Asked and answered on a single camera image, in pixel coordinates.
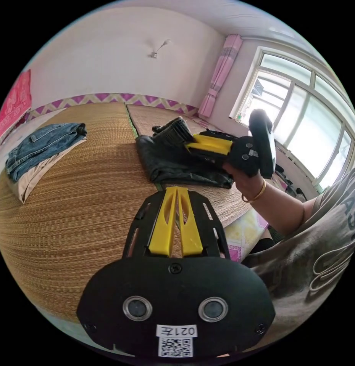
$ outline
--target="window frame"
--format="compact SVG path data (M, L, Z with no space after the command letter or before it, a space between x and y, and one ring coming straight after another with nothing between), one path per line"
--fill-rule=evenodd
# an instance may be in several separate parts
M311 67L306 62L301 62L296 58L289 57L287 54L284 54L282 52L276 52L275 50L270 50L270 49L266 49L266 48L264 49L264 48L259 47L258 51L259 51L258 52L258 57L257 57L257 60L255 62L255 65L254 65L254 70L250 75L250 82L248 83L248 86L245 90L245 93L240 98L238 107L236 108L236 110L234 112L233 119L237 123L240 123L241 125L246 126L244 123L242 123L240 120L238 120L237 117L238 117L239 113L242 112L242 108L245 106L246 101L248 100L248 97L251 94L251 91L252 91L252 89L254 87L254 84L257 80L258 73L260 71L265 72L265 73L269 73L269 74L272 74L272 75L280 76L282 78L287 79L290 82L290 86L288 88L287 96L284 99L283 105L282 105L282 107L281 107L281 109L278 113L277 118L273 122L273 129L275 129L277 127L284 111L286 110L286 107L289 103L289 100L291 98L291 95L292 95L292 92L293 92L293 89L294 89L295 86L298 86L298 87L304 89L307 92L307 95L308 95L308 98L303 104L302 111L300 113L299 118L297 119L297 122L296 122L295 126L300 124L300 122L302 120L301 115L306 110L307 103L310 99L310 96L314 96L321 103L323 103L341 121L342 125L341 125L341 130L340 130L340 133L339 133L339 136L338 136L338 141L337 141L337 144L336 144L336 146L333 150L333 153L332 153L330 159L328 160L325 168L322 170L322 172L319 174L318 177L314 177L309 172L309 170L283 144L279 143L278 141L275 141L275 145L279 149L279 151L284 153L284 155L287 158L289 158L307 176L307 178L311 181L313 187L317 190L317 192L321 193L323 190L326 189L326 187L321 189L320 188L320 182L322 181L322 179L324 178L324 176L326 175L326 173L330 169L336 155L339 152L339 147L340 147L340 144L342 142L345 131L348 133L348 135L351 138L351 145L350 145L350 148L349 148L347 158L344 162L343 168L342 168L341 172L339 173L338 177L336 178L335 183L338 182L344 176L344 174L346 174L348 171L350 171L353 168L353 165L355 164L355 132L353 131L352 126L348 123L348 121L345 119L345 117L343 117L343 115L337 110L337 108L333 104L331 104L325 97L323 97L317 90L315 90L316 76L322 78L332 88L334 88L338 92L338 94L341 96L341 98L347 103L347 105L350 107L351 111L355 115L354 108L350 104L350 101L349 101L348 97L344 94L344 91L341 90L341 88L339 88L338 85L335 85L333 80L329 79L328 76L321 73L315 67ZM280 57L282 59L285 59L285 60L291 61L293 63L296 63L299 66L309 70L311 72L310 85L307 85L307 84L303 83L302 81L297 80L297 79L295 79L295 78L293 78L293 77L291 77L291 76L289 76L289 75L287 75L283 72L279 72L279 71L276 71L276 70L273 70L273 69L269 69L267 67L262 67L260 64L261 64L262 59L263 59L265 54L272 55L272 56L275 56L275 57ZM291 133L290 136L288 137L288 139L286 140L286 145L287 146L288 146L289 142L291 141L291 139L293 138L293 136L294 136L294 133Z

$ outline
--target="yellow plastic part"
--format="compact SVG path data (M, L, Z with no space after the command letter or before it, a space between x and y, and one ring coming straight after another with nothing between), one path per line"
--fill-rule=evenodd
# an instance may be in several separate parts
M176 220L177 191L177 187L166 188L165 197L148 247L152 254L171 256Z
M188 150L189 148L194 148L222 155L228 155L231 150L232 141L204 135L193 135L193 137L195 142L186 144Z
M195 222L187 188L178 188L179 224L182 256L202 254L203 246Z

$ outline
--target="person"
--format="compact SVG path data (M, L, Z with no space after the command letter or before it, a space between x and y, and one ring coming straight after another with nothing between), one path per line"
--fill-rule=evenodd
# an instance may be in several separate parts
M284 236L242 262L266 284L276 317L257 350L285 337L326 300L355 249L355 168L305 203L266 185L258 173L224 165L243 199Z

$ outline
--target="camera lens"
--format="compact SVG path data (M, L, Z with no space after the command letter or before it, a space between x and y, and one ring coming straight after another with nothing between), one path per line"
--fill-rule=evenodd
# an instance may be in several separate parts
M209 297L201 302L198 308L199 316L209 323L222 320L228 312L228 305L220 297Z
M144 297L131 296L124 301L123 312L130 320L143 321L151 316L152 305Z

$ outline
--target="white wall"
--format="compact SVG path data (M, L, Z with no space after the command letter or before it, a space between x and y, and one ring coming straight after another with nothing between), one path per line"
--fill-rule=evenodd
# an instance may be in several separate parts
M157 59L148 55L165 39ZM169 10L98 11L52 40L28 66L32 108L91 93L158 96L199 107L225 37Z
M308 56L292 48L266 41L244 40L232 69L218 94L212 115L208 119L208 122L214 126L237 136L247 135L248 128L230 119L229 115L233 107L240 104L245 96L247 86L255 71L256 58L259 54L258 47L267 47L282 52L288 52L294 57L301 58L305 62L314 64L314 61ZM337 80L331 71L317 63L316 68L337 83ZM284 169L287 177L294 183L295 188L300 187L308 199L317 196L317 192L309 179L279 150L277 150L277 161Z

